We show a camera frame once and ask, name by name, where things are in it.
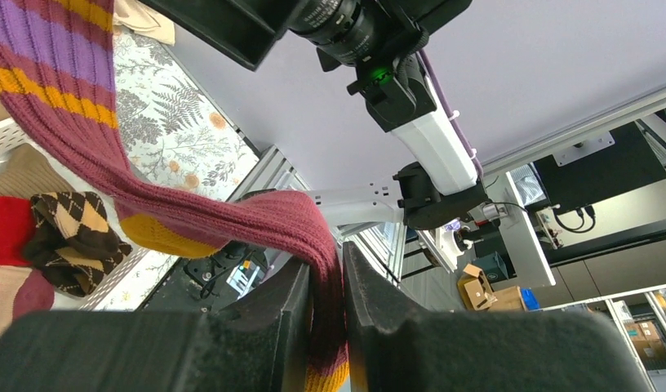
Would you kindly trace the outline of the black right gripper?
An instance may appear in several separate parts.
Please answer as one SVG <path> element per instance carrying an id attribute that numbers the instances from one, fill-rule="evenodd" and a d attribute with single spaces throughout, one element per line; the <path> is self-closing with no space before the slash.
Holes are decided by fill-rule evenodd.
<path id="1" fill-rule="evenodd" d="M 289 29 L 324 71 L 418 51 L 470 1 L 144 0 L 250 71 Z"/>

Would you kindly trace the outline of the brown argyle sock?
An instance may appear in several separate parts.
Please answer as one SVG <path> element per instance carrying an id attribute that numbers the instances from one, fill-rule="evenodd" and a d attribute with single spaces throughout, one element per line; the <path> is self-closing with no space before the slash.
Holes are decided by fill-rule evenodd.
<path id="1" fill-rule="evenodd" d="M 36 194 L 29 201 L 35 231 L 23 257 L 64 293 L 89 296 L 133 251 L 94 192 Z"/>

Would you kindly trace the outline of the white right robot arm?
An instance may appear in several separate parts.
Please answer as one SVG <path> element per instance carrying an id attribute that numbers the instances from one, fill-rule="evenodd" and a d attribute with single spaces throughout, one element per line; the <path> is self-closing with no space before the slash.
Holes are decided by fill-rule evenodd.
<path id="1" fill-rule="evenodd" d="M 355 69 L 380 128 L 415 161 L 391 180 L 311 190 L 329 225 L 403 223 L 436 229 L 489 200 L 475 151 L 456 125 L 424 46 L 466 1 L 152 1 L 150 6 L 242 67 L 255 70 L 286 31 L 317 49 L 322 69 Z"/>

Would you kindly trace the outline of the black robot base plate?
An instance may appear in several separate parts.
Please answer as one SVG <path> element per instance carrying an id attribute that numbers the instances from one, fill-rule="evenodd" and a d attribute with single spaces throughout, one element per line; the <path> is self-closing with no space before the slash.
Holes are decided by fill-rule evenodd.
<path id="1" fill-rule="evenodd" d="M 249 294 L 289 257 L 243 243 L 231 243 L 201 259 L 179 257 L 138 310 L 214 313 Z"/>

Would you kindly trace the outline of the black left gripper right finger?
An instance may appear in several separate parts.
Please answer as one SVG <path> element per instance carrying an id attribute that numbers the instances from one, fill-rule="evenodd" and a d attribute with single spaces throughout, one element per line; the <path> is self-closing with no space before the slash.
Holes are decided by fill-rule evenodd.
<path id="1" fill-rule="evenodd" d="M 354 391 L 646 391 L 611 322 L 582 311 L 427 310 L 342 247 Z"/>

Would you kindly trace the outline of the red santa bear sock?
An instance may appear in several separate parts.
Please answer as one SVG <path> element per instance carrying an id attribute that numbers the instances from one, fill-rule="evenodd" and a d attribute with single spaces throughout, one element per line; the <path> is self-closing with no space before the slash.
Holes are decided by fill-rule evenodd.
<path id="1" fill-rule="evenodd" d="M 0 196 L 0 267 L 31 266 L 22 252 L 34 226 L 28 200 Z"/>

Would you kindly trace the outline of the tan brown sock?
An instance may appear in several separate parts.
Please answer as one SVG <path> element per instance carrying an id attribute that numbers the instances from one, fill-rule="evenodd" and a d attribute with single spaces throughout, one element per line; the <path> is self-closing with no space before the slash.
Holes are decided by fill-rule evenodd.
<path id="1" fill-rule="evenodd" d="M 30 144 L 16 147 L 0 171 L 0 196 L 30 199 L 36 194 L 74 192 L 75 188 Z"/>

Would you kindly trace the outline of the beige maroon toe sock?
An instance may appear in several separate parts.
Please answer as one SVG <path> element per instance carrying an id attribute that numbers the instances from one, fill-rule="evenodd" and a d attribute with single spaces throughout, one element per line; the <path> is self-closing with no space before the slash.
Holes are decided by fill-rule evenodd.
<path id="1" fill-rule="evenodd" d="M 54 287 L 37 269 L 0 265 L 0 336 L 17 318 L 49 310 Z"/>

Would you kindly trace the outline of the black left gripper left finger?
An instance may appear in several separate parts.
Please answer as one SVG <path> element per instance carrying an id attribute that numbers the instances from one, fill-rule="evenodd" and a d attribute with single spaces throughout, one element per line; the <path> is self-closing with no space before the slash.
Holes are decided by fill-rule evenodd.
<path id="1" fill-rule="evenodd" d="M 301 391 L 309 268 L 215 313 L 47 311 L 0 338 L 0 391 Z"/>

